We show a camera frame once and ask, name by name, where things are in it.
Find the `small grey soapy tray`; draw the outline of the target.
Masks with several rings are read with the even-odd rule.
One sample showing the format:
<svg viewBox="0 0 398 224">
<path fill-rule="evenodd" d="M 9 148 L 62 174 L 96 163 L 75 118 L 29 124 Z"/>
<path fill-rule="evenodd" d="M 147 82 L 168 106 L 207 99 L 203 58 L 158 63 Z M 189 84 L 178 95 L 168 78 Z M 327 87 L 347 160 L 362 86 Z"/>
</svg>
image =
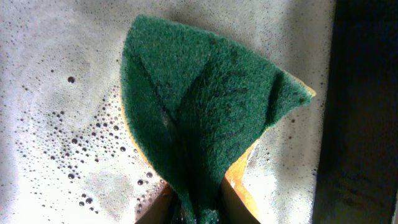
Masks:
<svg viewBox="0 0 398 224">
<path fill-rule="evenodd" d="M 335 1 L 2 1 L 1 222 L 134 223 L 165 183 L 128 141 L 118 76 L 123 40 L 141 13 L 238 41 L 316 91 L 263 135 L 243 184 L 261 223 L 396 223 L 396 140 L 381 95 L 356 82 L 337 189 L 315 199 Z"/>
</svg>

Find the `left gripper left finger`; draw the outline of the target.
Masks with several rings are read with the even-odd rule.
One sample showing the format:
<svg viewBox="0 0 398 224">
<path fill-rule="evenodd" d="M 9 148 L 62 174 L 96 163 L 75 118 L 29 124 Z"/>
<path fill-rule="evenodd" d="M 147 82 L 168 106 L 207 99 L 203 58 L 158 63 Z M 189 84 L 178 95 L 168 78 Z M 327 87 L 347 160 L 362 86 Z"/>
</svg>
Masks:
<svg viewBox="0 0 398 224">
<path fill-rule="evenodd" d="M 186 221 L 178 195 L 166 184 L 135 224 L 184 224 Z"/>
</svg>

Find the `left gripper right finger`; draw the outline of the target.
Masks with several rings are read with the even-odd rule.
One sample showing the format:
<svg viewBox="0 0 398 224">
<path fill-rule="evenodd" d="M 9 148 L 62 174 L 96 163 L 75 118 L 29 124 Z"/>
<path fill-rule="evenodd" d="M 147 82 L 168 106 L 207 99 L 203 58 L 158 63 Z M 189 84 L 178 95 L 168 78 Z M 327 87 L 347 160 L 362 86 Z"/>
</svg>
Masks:
<svg viewBox="0 0 398 224">
<path fill-rule="evenodd" d="M 220 224 L 260 224 L 224 177 L 217 201 Z"/>
</svg>

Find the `green yellow sponge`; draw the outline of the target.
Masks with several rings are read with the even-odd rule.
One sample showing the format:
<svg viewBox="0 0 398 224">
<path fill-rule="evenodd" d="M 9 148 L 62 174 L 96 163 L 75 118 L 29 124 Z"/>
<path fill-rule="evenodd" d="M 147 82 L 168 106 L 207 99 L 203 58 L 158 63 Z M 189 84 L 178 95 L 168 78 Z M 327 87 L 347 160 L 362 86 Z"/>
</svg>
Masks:
<svg viewBox="0 0 398 224">
<path fill-rule="evenodd" d="M 188 223 L 217 222 L 228 169 L 314 95 L 267 59 L 207 30 L 139 15 L 124 42 L 129 134 L 178 195 Z"/>
</svg>

